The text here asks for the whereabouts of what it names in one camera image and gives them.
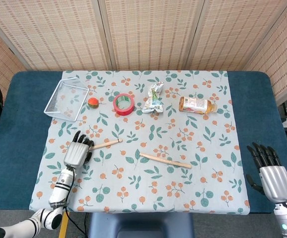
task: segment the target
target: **white wire basket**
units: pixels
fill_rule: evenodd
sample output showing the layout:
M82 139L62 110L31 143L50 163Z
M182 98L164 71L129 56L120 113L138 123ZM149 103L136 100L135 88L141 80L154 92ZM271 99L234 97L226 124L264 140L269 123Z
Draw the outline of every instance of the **white wire basket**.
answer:
M76 121L88 91L78 78L61 79L44 113L50 117Z

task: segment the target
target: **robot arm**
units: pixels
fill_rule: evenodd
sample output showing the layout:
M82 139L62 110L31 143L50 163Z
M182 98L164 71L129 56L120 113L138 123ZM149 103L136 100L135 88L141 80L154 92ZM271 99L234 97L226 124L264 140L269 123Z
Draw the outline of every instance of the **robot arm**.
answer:
M287 170L281 166L278 155L272 147L266 148L256 143L253 143L253 146L256 150L250 146L247 146L247 149L258 169L262 186L254 183L250 175L246 175L246 178L253 189L275 203L274 214L283 237L287 238Z
M39 234L41 228L55 230L59 227L62 221L63 209L68 205L68 197L75 179L75 171L90 160L92 153L88 149L94 146L92 140L84 140L85 135L78 138L79 134L80 131L75 134L65 154L64 164L66 168L62 170L49 199L52 209L39 209L31 218L25 221L13 226L1 227L0 238L33 238Z

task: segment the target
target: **floral tablecloth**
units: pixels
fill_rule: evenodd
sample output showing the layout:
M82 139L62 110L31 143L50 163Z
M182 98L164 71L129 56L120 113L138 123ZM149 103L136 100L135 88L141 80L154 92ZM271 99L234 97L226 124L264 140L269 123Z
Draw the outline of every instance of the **floral tablecloth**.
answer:
M62 78L69 77L79 78L89 88L87 98L96 97L100 105L93 109L84 102L76 122L52 119L30 209L49 208L66 150L81 130L95 144L117 138L124 142L93 151L76 176L71 211L249 213L226 71L63 72ZM147 89L159 81L164 82L164 112L143 114ZM113 109L119 93L135 101L135 111L125 117ZM212 100L218 111L180 112L181 96ZM192 169L152 161L140 152L191 164Z

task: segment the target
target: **blue tablecloth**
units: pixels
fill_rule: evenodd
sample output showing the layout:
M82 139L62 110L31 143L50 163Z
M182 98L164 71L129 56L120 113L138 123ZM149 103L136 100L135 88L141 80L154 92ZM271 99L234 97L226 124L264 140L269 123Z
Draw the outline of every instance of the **blue tablecloth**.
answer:
M29 208L51 122L43 110L61 76L29 71L11 81L0 119L0 209ZM246 71L229 71L228 78L244 173L260 183L246 149L251 142L275 148L287 169L287 139L270 80L264 73ZM251 212L272 212L274 205L246 186Z

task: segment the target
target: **plastic bottle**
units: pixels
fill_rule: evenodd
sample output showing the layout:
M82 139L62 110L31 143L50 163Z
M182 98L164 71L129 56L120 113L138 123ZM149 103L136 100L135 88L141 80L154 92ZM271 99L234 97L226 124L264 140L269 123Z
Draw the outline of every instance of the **plastic bottle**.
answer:
M206 99L181 97L179 111L199 114L216 113L217 105Z

